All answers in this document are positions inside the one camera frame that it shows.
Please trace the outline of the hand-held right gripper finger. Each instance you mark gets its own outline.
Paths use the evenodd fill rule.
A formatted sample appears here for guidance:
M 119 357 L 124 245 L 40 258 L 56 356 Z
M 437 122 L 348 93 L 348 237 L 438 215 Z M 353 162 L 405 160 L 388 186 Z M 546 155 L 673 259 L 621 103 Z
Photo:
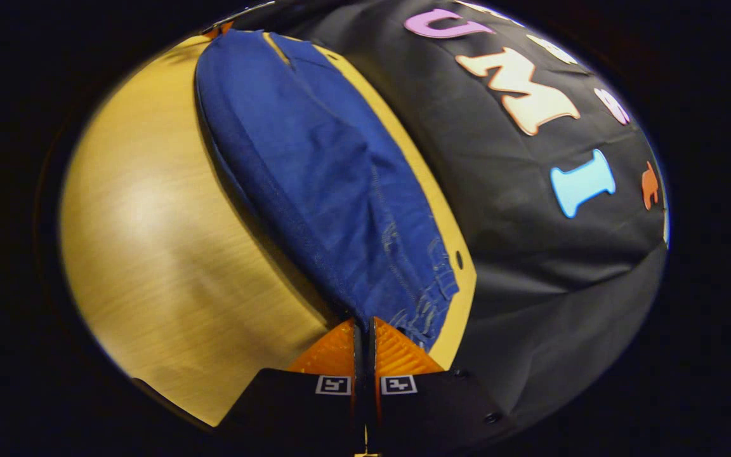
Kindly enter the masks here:
M 442 368 L 382 319 L 371 319 L 368 337 L 370 452 L 476 455 L 517 431 L 473 371 Z
M 348 319 L 287 368 L 259 370 L 217 426 L 217 454 L 360 453 L 360 348 L 360 329 Z

